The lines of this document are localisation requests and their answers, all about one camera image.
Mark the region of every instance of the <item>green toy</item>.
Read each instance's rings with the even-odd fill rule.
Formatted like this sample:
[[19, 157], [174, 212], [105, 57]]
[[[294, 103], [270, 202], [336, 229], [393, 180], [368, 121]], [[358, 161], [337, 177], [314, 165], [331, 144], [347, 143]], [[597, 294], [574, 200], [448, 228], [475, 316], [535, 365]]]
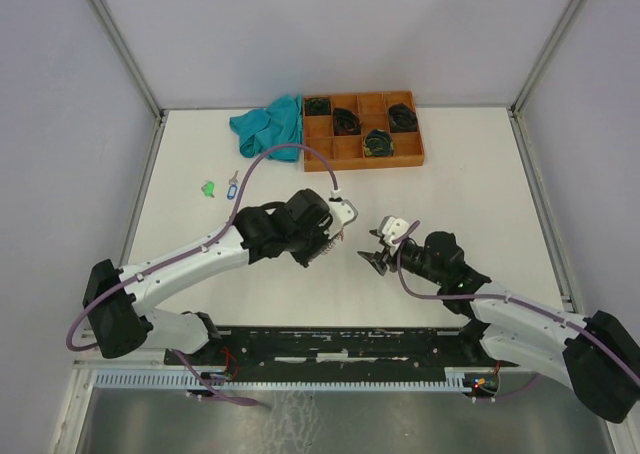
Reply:
[[215, 197], [213, 195], [213, 189], [215, 187], [216, 185], [213, 182], [207, 181], [205, 185], [202, 186], [202, 192], [204, 193], [204, 197]]

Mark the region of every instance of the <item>orange tray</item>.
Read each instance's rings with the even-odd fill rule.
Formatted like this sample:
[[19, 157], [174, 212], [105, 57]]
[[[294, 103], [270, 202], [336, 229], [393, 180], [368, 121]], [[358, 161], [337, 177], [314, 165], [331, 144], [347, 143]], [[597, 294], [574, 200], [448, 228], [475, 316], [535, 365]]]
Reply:
[[[356, 94], [331, 94], [305, 96], [329, 98], [331, 113], [336, 107], [349, 109], [362, 124], [360, 135], [336, 136], [333, 132], [333, 116], [307, 116], [303, 108], [304, 143], [320, 152], [336, 171], [349, 169], [382, 169], [386, 167], [413, 167], [424, 164], [420, 126], [416, 132], [391, 133], [394, 152], [389, 157], [365, 157], [364, 138], [373, 129], [389, 130], [389, 107], [403, 103], [416, 111], [411, 91], [363, 92]], [[326, 170], [324, 164], [313, 154], [304, 153], [304, 170], [308, 172]]]

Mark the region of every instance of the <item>white table surface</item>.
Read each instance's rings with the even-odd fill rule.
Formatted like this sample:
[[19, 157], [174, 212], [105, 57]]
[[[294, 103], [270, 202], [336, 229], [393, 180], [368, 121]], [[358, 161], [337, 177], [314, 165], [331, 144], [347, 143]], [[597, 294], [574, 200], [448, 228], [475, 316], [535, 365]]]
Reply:
[[[228, 181], [250, 164], [238, 152], [229, 117], [246, 111], [171, 111], [160, 144], [130, 261], [174, 250], [221, 226], [232, 201]], [[203, 311], [219, 325], [426, 326], [467, 322], [440, 302], [413, 299], [397, 277], [384, 278], [357, 254], [377, 250], [368, 231], [393, 214], [431, 231], [454, 232], [467, 262], [514, 292], [561, 308], [560, 294], [505, 109], [418, 109], [427, 160], [422, 167], [338, 171], [343, 196], [360, 216], [344, 242], [308, 269], [288, 255], [207, 279], [160, 305]], [[212, 180], [215, 198], [201, 186]], [[286, 201], [310, 187], [327, 196], [326, 172], [305, 173], [302, 162], [263, 161], [243, 206]], [[423, 293], [437, 287], [410, 277]]]

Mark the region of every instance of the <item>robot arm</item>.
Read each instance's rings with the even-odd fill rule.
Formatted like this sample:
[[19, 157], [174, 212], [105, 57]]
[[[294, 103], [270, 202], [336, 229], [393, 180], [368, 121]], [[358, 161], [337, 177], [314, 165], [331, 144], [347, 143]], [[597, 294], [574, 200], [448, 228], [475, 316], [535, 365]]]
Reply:
[[[433, 232], [420, 246], [407, 237], [410, 232], [406, 221], [387, 217], [371, 231], [383, 249], [359, 254], [381, 275], [404, 269], [439, 285], [437, 296], [405, 289], [414, 297], [442, 300], [452, 312], [469, 317], [461, 334], [468, 339], [471, 355], [482, 349], [496, 360], [551, 377], [573, 389], [600, 417], [624, 420], [640, 399], [640, 348], [615, 317], [598, 311], [588, 318], [513, 294], [467, 265], [453, 234]], [[629, 371], [597, 348], [592, 338]]]
[[192, 354], [216, 342], [220, 335], [207, 314], [176, 314], [156, 306], [208, 277], [283, 252], [308, 267], [331, 248], [357, 215], [337, 192], [325, 201], [305, 189], [286, 203], [242, 209], [233, 226], [213, 244], [220, 229], [153, 260], [120, 269], [108, 259], [96, 264], [85, 292], [85, 307], [113, 286], [124, 284], [88, 315], [103, 357], [120, 357], [138, 348]]

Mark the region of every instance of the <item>gray wall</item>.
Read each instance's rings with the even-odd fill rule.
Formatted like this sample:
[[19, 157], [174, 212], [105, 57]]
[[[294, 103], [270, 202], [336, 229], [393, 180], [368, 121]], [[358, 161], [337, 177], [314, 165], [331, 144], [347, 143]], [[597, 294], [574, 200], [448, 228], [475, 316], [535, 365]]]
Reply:
[[589, 0], [525, 112], [589, 312], [640, 340], [640, 3]]
[[163, 107], [412, 89], [510, 104], [569, 0], [107, 0]]
[[0, 439], [45, 451], [92, 264], [119, 254], [153, 120], [84, 0], [0, 0]]

